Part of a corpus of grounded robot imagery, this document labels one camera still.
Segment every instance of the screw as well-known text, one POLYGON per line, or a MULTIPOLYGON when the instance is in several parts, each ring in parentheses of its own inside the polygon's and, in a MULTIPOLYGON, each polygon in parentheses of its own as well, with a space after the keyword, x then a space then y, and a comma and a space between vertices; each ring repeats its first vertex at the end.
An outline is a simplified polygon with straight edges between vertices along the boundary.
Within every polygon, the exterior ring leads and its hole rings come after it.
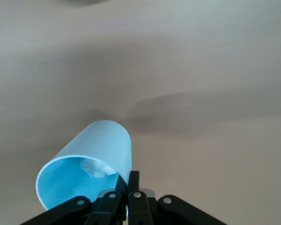
POLYGON ((79 200, 76 204, 77 204, 77 205, 83 205, 84 203, 85 203, 84 200, 79 200))
POLYGON ((133 196, 134 196, 135 198, 140 198, 140 197, 141 197, 141 193, 140 193, 140 192, 135 192, 135 193, 133 194, 133 196))
POLYGON ((166 204, 171 204, 171 203, 172 203, 172 200, 171 200, 170 198, 168 198, 168 197, 165 197, 165 198, 163 199, 163 202, 166 203, 166 204))
POLYGON ((110 198, 115 198, 115 197, 116 197, 116 194, 112 193, 112 194, 109 195, 109 197, 110 197, 110 198))

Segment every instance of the tissue inside cup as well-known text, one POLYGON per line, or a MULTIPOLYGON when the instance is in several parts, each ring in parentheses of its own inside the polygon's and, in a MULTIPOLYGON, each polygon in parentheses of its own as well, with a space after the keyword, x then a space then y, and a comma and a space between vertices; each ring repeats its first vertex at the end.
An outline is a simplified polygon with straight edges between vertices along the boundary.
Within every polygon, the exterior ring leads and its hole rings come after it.
POLYGON ((117 173, 110 166, 97 160, 82 158, 80 168, 83 169, 90 177, 103 178, 105 175, 117 173))

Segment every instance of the silver screw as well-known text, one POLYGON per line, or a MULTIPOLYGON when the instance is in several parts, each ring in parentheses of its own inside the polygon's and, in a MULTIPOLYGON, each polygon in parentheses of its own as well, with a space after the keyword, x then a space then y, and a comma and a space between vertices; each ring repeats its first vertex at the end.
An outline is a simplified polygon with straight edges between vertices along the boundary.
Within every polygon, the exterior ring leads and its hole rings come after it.
POLYGON ((115 198, 115 197, 116 197, 116 194, 112 193, 112 194, 109 195, 109 197, 110 197, 110 198, 115 198))
POLYGON ((77 204, 77 205, 83 205, 84 203, 85 203, 84 200, 79 200, 76 204, 77 204))
POLYGON ((134 196, 135 198, 140 198, 140 197, 141 197, 141 193, 140 193, 140 192, 135 192, 135 193, 133 194, 133 196, 134 196))
POLYGON ((166 204, 171 204, 171 203, 172 203, 172 200, 171 200, 170 198, 168 198, 168 197, 165 197, 165 198, 163 199, 163 202, 166 203, 166 204))

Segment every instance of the beige surface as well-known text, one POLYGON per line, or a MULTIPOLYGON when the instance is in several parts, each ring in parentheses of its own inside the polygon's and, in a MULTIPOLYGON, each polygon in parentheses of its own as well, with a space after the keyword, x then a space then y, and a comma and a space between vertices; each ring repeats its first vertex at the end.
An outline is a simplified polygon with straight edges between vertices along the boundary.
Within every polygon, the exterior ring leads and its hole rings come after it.
POLYGON ((89 123, 133 169, 231 225, 281 225, 281 0, 0 1, 0 225, 89 123))

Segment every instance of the blue cup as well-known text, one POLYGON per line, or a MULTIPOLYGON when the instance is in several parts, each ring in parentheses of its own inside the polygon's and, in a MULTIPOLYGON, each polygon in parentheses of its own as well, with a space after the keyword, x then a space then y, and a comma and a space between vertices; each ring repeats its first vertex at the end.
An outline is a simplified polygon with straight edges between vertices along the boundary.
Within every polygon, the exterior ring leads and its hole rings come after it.
POLYGON ((37 176, 37 196, 46 210, 76 196, 92 202, 116 186, 128 184, 132 169, 131 139, 120 124, 99 120, 68 143, 37 176))

